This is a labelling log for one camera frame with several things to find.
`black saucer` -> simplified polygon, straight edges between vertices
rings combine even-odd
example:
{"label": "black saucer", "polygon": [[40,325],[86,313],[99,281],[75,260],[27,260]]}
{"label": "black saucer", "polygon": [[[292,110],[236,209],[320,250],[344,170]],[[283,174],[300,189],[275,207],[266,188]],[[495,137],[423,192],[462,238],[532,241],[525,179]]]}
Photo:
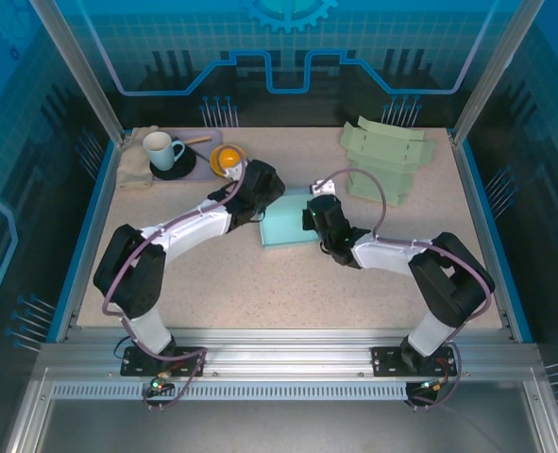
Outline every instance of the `black saucer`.
{"label": "black saucer", "polygon": [[[174,146],[174,156],[179,153],[180,149],[182,149],[181,146]],[[154,176],[158,177],[159,179],[169,181],[172,179],[180,179],[181,177],[187,176],[192,172],[195,165],[196,153],[194,152],[193,148],[191,148],[190,146],[186,146],[186,148],[184,149],[184,153],[182,154],[180,159],[176,160],[174,166],[169,170],[163,172],[155,165],[153,165],[152,162],[149,164],[149,167]]]}

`ventilated metal strip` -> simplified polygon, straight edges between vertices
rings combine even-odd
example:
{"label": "ventilated metal strip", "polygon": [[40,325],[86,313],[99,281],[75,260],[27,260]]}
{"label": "ventilated metal strip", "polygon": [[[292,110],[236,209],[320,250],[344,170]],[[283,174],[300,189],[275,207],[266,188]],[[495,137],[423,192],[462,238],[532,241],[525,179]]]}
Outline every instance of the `ventilated metal strip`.
{"label": "ventilated metal strip", "polygon": [[[158,400],[171,399],[176,389]],[[56,382],[53,399],[140,400],[141,382]],[[376,401],[404,400],[406,384],[385,382],[197,382],[184,399],[199,401]]]}

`cyan foam pad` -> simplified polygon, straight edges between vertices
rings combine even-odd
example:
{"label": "cyan foam pad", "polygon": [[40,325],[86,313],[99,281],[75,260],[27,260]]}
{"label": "cyan foam pad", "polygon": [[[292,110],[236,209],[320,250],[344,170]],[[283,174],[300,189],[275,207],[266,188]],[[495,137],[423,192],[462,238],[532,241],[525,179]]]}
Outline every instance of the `cyan foam pad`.
{"label": "cyan foam pad", "polygon": [[315,231],[302,229],[302,211],[313,195],[306,189],[288,190],[266,209],[260,222],[262,245],[265,248],[285,247],[318,241]]}

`gear logo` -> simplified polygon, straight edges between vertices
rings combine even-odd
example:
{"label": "gear logo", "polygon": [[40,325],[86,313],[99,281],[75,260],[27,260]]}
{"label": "gear logo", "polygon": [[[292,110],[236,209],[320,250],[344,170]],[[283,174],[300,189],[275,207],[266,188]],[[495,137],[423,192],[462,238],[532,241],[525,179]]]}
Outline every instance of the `gear logo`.
{"label": "gear logo", "polygon": [[318,18],[327,19],[329,8],[337,7],[337,0],[244,0],[244,4],[249,19],[257,19],[260,26],[291,33],[294,28],[304,31],[307,25],[316,26]]}
{"label": "gear logo", "polygon": [[13,48],[26,38],[31,26],[27,5],[26,0],[0,0],[0,34]]}

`speckled countertop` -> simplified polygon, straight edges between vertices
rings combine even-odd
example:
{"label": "speckled countertop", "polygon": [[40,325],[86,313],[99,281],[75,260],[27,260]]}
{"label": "speckled countertop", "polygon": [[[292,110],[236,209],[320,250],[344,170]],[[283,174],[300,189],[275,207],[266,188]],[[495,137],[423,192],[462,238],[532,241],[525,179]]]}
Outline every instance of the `speckled countertop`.
{"label": "speckled countertop", "polygon": [[[277,168],[288,188],[306,187],[349,164],[339,144],[341,128],[230,128],[225,143],[238,143],[254,159]],[[477,258],[478,239],[444,129],[428,129],[437,141],[432,163],[422,167],[406,202],[388,207],[384,236],[434,238],[455,233]],[[352,225],[371,228],[380,204],[337,195]],[[142,191],[118,190],[113,198],[94,269],[120,225],[147,227],[190,210],[223,184],[176,182]],[[100,311],[102,295],[90,284],[78,324],[116,327]],[[410,277],[339,266],[317,244],[264,250],[257,225],[214,238],[172,262],[165,272],[161,316],[168,327],[217,328],[409,328],[427,311]],[[501,327],[495,306],[468,328]]]}

